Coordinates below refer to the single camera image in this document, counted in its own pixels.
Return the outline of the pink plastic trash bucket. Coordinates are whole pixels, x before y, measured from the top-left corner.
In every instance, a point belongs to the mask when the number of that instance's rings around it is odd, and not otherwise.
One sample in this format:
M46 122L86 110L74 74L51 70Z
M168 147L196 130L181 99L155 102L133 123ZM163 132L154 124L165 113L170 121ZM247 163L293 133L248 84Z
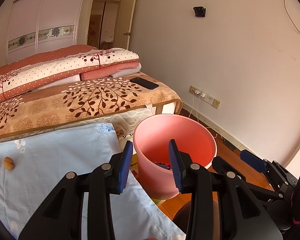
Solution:
M200 123L176 114L159 114L142 120L133 134L138 159L139 183L153 199L166 200L179 194L171 170L168 145L175 140L178 150L194 163L209 168L217 155L212 134Z

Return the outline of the wooden bedroom door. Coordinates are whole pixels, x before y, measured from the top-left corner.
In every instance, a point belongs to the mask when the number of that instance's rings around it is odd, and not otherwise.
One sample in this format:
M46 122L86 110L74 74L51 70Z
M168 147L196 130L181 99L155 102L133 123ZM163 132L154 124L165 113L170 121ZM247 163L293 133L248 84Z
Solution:
M136 0L90 0L87 44L98 49L128 49Z

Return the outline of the beige leaf pattern blanket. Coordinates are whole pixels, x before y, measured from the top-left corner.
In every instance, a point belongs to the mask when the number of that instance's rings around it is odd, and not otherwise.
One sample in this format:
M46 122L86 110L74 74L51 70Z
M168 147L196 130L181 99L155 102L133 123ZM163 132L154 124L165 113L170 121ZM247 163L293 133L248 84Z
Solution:
M159 85L154 90L130 82L141 77ZM80 120L173 103L179 114L182 101L168 85L144 74L104 77L27 92L0 103L0 138L56 127Z

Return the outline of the black smartphone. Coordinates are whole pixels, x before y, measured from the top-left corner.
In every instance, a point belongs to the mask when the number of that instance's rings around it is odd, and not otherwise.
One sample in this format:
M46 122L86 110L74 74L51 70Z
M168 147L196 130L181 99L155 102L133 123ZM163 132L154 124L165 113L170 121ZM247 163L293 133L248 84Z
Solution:
M140 85L143 88L147 88L149 90L154 90L159 87L157 83L153 83L152 81L143 79L141 77L135 77L130 79L130 82Z

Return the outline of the pink folded blanket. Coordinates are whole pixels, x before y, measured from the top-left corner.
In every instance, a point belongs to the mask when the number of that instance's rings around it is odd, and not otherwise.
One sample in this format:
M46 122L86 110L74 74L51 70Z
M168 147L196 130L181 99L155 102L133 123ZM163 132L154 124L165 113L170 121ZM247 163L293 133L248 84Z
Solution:
M131 75L139 72L141 70L141 63L139 62L127 62L127 63L120 63L111 65L109 67L96 69L92 71L88 71L86 73L80 74L80 80L92 80L92 79L99 79L104 77L122 77L126 75Z

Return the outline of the light blue floral pillowcase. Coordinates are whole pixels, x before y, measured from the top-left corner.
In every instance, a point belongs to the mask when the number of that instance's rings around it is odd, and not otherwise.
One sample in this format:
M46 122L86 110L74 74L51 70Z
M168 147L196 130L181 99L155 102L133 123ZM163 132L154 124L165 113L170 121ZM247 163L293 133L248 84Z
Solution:
M60 129L0 142L0 164L6 157L15 167L0 165L0 220L18 237L33 213L68 173L85 174L121 152L111 124ZM130 174L124 191L110 198L117 239L184 239L183 233L154 204Z

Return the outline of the walnut right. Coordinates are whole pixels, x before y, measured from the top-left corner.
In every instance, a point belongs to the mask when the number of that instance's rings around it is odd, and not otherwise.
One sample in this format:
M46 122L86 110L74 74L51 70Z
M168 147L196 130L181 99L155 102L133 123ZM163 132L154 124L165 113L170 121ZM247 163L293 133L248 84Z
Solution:
M6 170L11 171L14 169L14 161L11 157L5 157L3 160L4 167Z

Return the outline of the folded red white dotted quilt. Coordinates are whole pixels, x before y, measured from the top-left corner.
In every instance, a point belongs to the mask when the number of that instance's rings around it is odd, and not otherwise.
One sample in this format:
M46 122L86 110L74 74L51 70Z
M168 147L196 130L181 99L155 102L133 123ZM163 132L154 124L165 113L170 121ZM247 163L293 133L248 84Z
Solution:
M138 60L138 54L123 48L98 50L89 45L35 54L0 67L0 103L77 74Z

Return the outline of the white wardrobe sliding doors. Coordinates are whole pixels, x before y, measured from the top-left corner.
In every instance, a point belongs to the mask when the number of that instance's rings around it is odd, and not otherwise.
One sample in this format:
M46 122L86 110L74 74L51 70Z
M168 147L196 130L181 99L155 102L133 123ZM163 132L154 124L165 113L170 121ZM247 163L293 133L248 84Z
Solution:
M6 62L76 44L82 0L17 0L6 33Z

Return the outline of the wall power outlets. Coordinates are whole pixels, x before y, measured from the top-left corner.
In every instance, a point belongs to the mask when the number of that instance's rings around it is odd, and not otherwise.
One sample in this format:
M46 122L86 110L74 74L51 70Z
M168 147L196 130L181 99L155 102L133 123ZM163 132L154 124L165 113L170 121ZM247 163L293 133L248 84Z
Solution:
M189 92L192 95L200 98L204 102L208 103L215 109L219 109L219 107L221 105L221 102L218 99L214 98L213 96L210 96L209 94L206 94L205 92L203 92L202 90L200 90L194 86L190 86Z

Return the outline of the black wall mounted box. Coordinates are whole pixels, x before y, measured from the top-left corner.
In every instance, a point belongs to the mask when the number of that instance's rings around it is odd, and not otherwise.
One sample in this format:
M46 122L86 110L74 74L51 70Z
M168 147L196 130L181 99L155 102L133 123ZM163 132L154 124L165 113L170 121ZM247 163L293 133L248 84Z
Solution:
M206 16L206 8L205 7L193 7L194 14L196 17L205 17Z

